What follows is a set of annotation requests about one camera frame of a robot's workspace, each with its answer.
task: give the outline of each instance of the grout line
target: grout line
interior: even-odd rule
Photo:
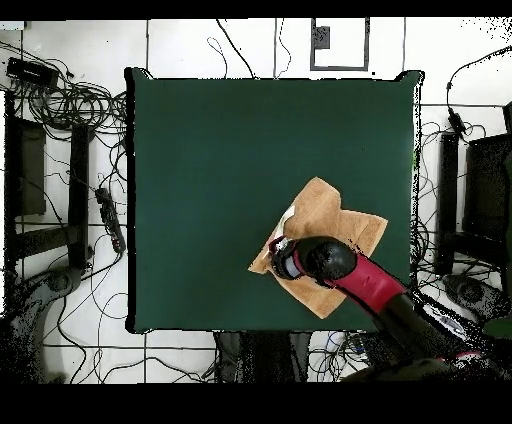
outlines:
[[[272,77],[276,79],[276,65],[277,65],[277,18],[274,18],[274,70]]]
[[[444,106],[446,107],[446,103],[413,103],[414,106]],[[457,104],[450,103],[450,106],[456,107],[494,107],[494,108],[504,108],[504,105],[465,105],[465,104]]]
[[[147,343],[148,343],[148,335],[147,333],[144,334],[144,383],[147,383],[147,379],[146,379],[146,376],[147,376]]]
[[[402,55],[402,72],[405,71],[405,38],[407,34],[407,17],[404,16],[404,42],[402,45],[403,55]]]
[[[31,222],[25,221],[25,225],[41,225],[41,226],[52,226],[52,225],[60,225],[58,222]],[[89,227],[104,227],[105,224],[87,224]],[[127,224],[119,224],[120,227],[126,227]]]
[[[192,350],[192,351],[212,351],[216,350],[214,347],[185,347],[185,346],[86,346],[81,345],[84,349],[119,349],[119,350]],[[58,347],[58,348],[64,348],[64,347],[73,347],[76,349],[75,345],[72,344],[51,344],[51,343],[43,343],[43,347]]]
[[[149,72],[149,19],[146,19],[146,71]]]
[[[20,59],[23,62],[23,30],[20,34],[20,47],[21,47],[21,54]],[[23,84],[21,86],[21,119],[23,119],[23,110],[25,109],[24,105],[24,98],[23,98]],[[25,216],[21,215],[21,234],[25,234]],[[25,258],[21,258],[21,281],[25,281]]]

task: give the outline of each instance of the white object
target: white object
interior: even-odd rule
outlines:
[[[284,234],[284,224],[288,219],[290,219],[293,215],[295,215],[295,205],[291,205],[286,212],[283,214],[281,219],[279,220],[276,228],[276,233],[274,235],[274,240],[281,237]],[[267,252],[263,256],[264,258],[267,257],[267,255],[270,253],[270,251],[267,249]]]
[[[25,29],[25,21],[0,21],[0,29],[23,31]]]

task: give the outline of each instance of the cloth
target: cloth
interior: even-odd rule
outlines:
[[[341,209],[340,193],[318,177],[306,184],[292,205],[294,214],[284,222],[283,232],[286,237],[298,239],[331,236],[366,256],[373,253],[387,225],[384,218]],[[295,299],[318,317],[326,318],[346,296],[339,290],[321,287],[307,276],[293,281],[276,276],[270,265],[268,245],[276,238],[277,230],[278,227],[267,239],[249,271],[259,274],[271,272],[278,283]]]

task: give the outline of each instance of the mat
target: mat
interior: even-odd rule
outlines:
[[[127,69],[126,328],[371,330],[347,300],[319,319],[247,271],[318,176],[389,223],[372,259],[409,282],[413,93],[396,81],[152,79]]]

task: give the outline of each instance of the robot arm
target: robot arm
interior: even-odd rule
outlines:
[[[402,284],[376,263],[332,237],[298,240],[279,238],[269,250],[276,274],[293,280],[303,275],[338,289],[356,301],[379,329],[386,330],[412,356],[448,358],[464,351],[463,343],[447,337],[415,310]]]

